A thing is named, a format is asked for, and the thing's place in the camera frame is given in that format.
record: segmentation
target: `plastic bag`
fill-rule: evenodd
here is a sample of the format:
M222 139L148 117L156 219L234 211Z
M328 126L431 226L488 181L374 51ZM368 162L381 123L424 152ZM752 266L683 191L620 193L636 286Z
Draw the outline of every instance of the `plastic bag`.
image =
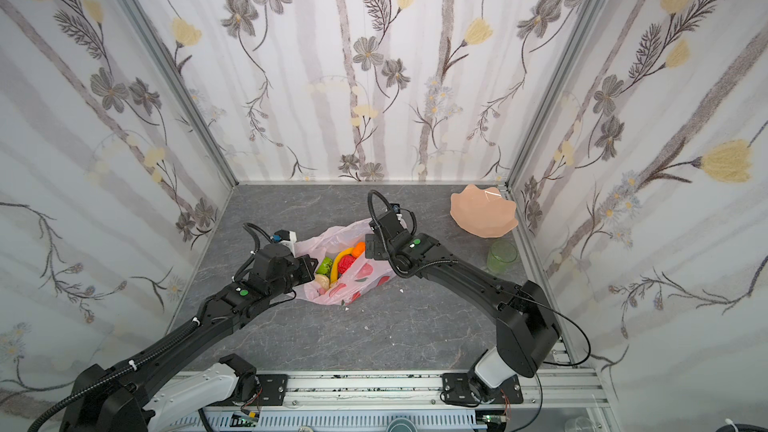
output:
M334 258L344 249L354 247L366 240L371 233L370 219L354 222L346 227L331 227L317 237L296 243L295 256L309 254L319 262L325 257ZM375 261L360 255L344 275L339 277L338 285L328 292L317 282L308 282L295 287L296 298L323 305L348 305L374 287L387 282L395 273L387 261Z

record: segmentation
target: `red fruit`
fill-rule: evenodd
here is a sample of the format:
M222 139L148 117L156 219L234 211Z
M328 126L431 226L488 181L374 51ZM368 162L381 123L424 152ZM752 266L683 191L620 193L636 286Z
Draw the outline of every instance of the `red fruit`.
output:
M338 284L334 288L328 291L328 297L333 297L334 295L338 294L341 289L346 287L346 284Z
M357 273L357 278L368 277L372 273L373 273L373 266L370 264L364 264L360 268L360 271Z
M344 275L344 272L355 263L355 258L351 255L345 255L339 260L339 275Z

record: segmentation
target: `transparent green cup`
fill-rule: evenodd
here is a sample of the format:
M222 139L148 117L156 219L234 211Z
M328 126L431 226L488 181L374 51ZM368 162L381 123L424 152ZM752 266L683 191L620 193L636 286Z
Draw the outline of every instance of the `transparent green cup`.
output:
M486 264L490 273L502 275L517 259L518 248L506 238L500 238L491 244Z

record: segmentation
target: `gray marble tabletop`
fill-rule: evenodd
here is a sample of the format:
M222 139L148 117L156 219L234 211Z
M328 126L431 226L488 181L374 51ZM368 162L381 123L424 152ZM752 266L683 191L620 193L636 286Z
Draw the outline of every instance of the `gray marble tabletop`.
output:
M293 230L304 240L328 227L368 217L367 185L238 186L177 322L187 320L206 296L225 286L247 258L253 241L242 222L254 222L269 232ZM457 256L485 268L492 239L463 231L449 213L451 194L464 186L375 188L390 202L413 210L419 231L436 236ZM526 280L519 260L504 278ZM468 368L494 342L494 323L456 294L427 280L395 278L363 295L349 310L301 300L274 307L206 350L187 370L205 369L231 353L259 370Z

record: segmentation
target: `floral wallpaper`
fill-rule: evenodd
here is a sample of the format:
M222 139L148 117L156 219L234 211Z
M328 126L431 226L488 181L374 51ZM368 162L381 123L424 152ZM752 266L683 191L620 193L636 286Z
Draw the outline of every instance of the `floral wallpaper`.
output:
M506 179L584 0L139 0L242 181Z
M768 422L767 47L765 0L608 0L514 184L623 430Z
M229 187L115 0L0 10L0 428L16 430L165 333Z

